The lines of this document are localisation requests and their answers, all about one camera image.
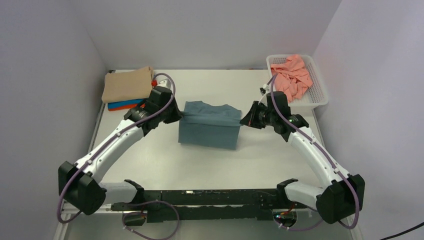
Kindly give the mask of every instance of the white table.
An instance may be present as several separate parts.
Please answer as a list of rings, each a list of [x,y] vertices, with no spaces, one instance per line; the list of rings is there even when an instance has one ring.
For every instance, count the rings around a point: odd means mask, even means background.
[[[229,104],[241,110],[243,116],[252,102],[261,97],[259,88],[269,80],[266,70],[156,70],[156,73],[159,72],[169,74],[175,81],[175,98],[180,110],[184,109],[186,101],[203,101],[214,106]],[[126,112],[102,108],[93,136],[94,146],[110,134]],[[292,108],[292,113],[301,114],[321,140],[312,110],[297,111]],[[231,151],[181,145],[178,143],[178,123],[161,123],[120,157],[104,176],[103,182],[130,179],[146,190],[260,189],[275,188],[278,183],[291,178],[319,187],[318,179],[307,163],[272,127],[259,130],[242,126],[237,150]],[[68,231],[66,238],[81,239],[86,234],[96,236],[92,239],[139,239],[135,234],[121,230],[120,217],[117,214],[79,216],[70,228],[77,230]],[[305,218],[296,226],[310,226],[318,216],[308,218],[306,214]],[[85,225],[97,228],[97,231],[85,228]],[[149,223],[140,231],[152,237],[164,237],[174,225],[174,222]],[[269,221],[228,219],[184,221],[174,239],[279,239],[287,236],[304,239],[317,234],[319,236],[315,239],[321,239],[321,236],[322,239],[331,239],[329,236],[337,236],[335,239],[352,237],[338,224],[324,223],[306,233],[281,233]]]

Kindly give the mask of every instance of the light gray wall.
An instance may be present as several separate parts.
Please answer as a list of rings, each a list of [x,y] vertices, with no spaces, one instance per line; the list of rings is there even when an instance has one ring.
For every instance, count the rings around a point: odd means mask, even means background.
[[[326,146],[365,179],[366,240],[424,219],[423,9],[422,0],[343,0],[313,55],[330,97],[317,110]]]
[[[87,152],[106,73],[67,0],[0,3],[0,239],[52,239],[58,167]]]
[[[341,0],[71,2],[110,69],[240,69],[312,55]]]

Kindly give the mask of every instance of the laundry basket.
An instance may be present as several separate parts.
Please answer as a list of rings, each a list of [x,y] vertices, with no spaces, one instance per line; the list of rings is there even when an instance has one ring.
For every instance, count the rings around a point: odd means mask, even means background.
[[[269,78],[271,74],[271,64],[283,64],[286,62],[286,58],[291,54],[277,54],[269,55],[266,58],[266,65],[268,66]],[[321,77],[320,71],[315,65],[312,57],[308,55],[300,55],[305,63],[306,69],[309,72],[310,79],[313,85],[306,91],[301,99],[295,99],[288,105],[292,108],[300,110],[311,110],[320,105],[326,105],[329,102],[327,90],[324,86],[323,78]]]

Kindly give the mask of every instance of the white tabletop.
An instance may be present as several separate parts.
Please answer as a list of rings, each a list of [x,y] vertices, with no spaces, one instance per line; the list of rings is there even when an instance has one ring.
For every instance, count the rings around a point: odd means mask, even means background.
[[[203,101],[214,106],[231,105],[243,116],[261,97],[259,88],[269,80],[266,70],[155,72],[167,73],[175,81],[180,110],[186,101]],[[111,133],[126,112],[104,109],[94,146]],[[320,139],[312,110],[297,112],[292,108],[292,112],[302,114]],[[257,189],[275,188],[278,183],[295,178],[319,187],[307,163],[272,127],[259,130],[242,126],[235,151],[181,145],[178,127],[177,122],[161,123],[120,157],[103,182],[130,179],[146,190]]]

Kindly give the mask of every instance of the teal cloth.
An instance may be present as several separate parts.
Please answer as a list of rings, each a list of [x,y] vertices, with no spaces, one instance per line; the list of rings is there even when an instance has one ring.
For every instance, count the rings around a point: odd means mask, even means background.
[[[228,104],[212,106],[202,101],[187,101],[182,115],[179,143],[236,150],[242,111]]]

